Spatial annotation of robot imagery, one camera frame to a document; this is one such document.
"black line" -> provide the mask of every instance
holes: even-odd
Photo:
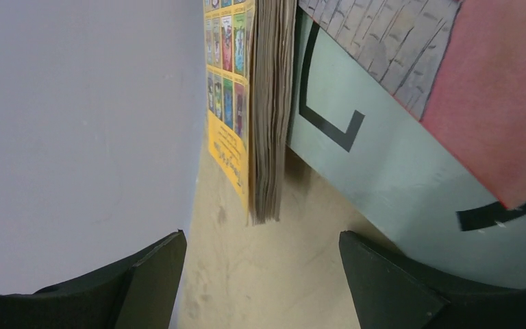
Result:
[[[480,230],[507,223],[526,215],[526,203],[516,209],[508,210],[501,202],[493,202],[475,209],[457,211],[462,231]]]
[[[360,126],[364,120],[364,115],[357,110],[354,110],[352,119],[348,124],[348,128],[346,132],[343,132],[307,105],[310,67],[312,64],[312,56],[314,53],[319,29],[319,24],[314,22],[310,31],[310,37],[308,38],[308,44],[305,46],[305,54],[303,56],[301,68],[301,81],[299,84],[299,115],[301,115],[305,120],[309,121],[312,125],[318,128],[322,133],[336,142],[336,144],[341,146],[347,152],[350,152],[355,138],[358,135],[358,130],[360,130]]]

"gray brick pattern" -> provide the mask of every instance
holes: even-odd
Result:
[[[455,0],[299,0],[299,7],[418,119],[459,6]]]

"comic illustration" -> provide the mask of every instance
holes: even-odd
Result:
[[[208,73],[207,78],[207,101],[209,106],[209,111],[214,113],[214,84],[212,81],[212,73]]]
[[[205,22],[205,44],[207,49],[207,64],[212,65],[212,21]]]
[[[245,75],[245,14],[237,14],[234,18],[235,73]]]
[[[233,82],[229,79],[223,79],[223,95],[225,106],[225,125],[233,129]]]
[[[221,19],[212,19],[212,43],[214,66],[221,67]]]
[[[243,123],[245,120],[245,88],[242,84],[235,82],[235,132],[239,137],[243,136]]]
[[[214,115],[223,120],[223,83],[218,75],[214,75]]]
[[[253,10],[247,11],[247,18],[245,20],[245,66],[250,65],[251,56],[251,30],[253,29]]]
[[[233,71],[233,17],[221,18],[221,34],[223,37],[223,70]]]

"book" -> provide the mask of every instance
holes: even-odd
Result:
[[[208,149],[235,188],[246,214],[251,109],[247,54],[255,0],[205,0],[203,9]]]
[[[252,223],[279,219],[297,0],[205,0],[209,151]]]

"beige floor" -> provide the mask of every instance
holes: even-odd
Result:
[[[338,250],[342,230],[389,244],[292,153],[281,221],[247,225],[203,143],[179,328],[359,328]]]

